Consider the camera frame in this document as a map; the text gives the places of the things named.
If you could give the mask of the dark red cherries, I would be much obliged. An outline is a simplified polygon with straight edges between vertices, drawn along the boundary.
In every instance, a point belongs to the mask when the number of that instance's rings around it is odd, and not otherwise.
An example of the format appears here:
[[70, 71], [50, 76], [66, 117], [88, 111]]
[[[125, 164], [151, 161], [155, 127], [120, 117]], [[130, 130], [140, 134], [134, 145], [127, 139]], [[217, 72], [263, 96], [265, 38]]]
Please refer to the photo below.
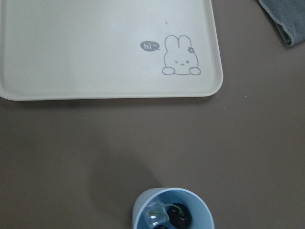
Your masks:
[[170, 229], [188, 229], [192, 222], [189, 209], [182, 203], [169, 203], [166, 205]]

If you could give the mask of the clear ice cube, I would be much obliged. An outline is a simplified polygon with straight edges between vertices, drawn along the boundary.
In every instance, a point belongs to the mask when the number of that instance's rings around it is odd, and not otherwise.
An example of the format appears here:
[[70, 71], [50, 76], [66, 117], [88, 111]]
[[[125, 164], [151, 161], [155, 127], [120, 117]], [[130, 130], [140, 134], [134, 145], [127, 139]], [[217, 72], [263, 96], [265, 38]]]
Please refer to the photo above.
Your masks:
[[149, 203], [143, 210], [143, 217], [149, 229], [169, 229], [167, 205], [159, 200]]

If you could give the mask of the light blue plastic cup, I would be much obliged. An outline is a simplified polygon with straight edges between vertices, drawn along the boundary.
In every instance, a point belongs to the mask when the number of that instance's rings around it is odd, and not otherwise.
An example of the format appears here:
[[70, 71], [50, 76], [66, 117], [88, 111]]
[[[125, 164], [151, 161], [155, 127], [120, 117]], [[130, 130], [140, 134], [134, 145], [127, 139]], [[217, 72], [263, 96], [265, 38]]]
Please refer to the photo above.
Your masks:
[[189, 229], [214, 229], [214, 220], [209, 208], [195, 193], [183, 188], [152, 188], [136, 199], [132, 210], [134, 229], [148, 229], [143, 217], [145, 207], [156, 200], [164, 204], [182, 203], [190, 211], [192, 222]]

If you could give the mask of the folded grey cloth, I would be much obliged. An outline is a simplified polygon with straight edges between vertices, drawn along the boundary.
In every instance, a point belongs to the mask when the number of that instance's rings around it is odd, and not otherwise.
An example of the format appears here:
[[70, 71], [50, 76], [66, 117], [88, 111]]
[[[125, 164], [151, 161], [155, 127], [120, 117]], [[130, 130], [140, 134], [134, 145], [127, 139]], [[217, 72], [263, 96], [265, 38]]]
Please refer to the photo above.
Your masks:
[[260, 0], [260, 5], [275, 23], [286, 46], [305, 41], [305, 2], [303, 0]]

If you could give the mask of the cream rabbit tray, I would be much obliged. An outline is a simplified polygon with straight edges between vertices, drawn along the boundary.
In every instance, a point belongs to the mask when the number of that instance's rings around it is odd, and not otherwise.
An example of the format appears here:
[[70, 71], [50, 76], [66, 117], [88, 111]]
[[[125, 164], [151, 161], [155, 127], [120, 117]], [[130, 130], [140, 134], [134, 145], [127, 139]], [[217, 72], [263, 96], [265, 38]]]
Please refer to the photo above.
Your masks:
[[0, 95], [206, 97], [223, 83], [209, 0], [3, 0]]

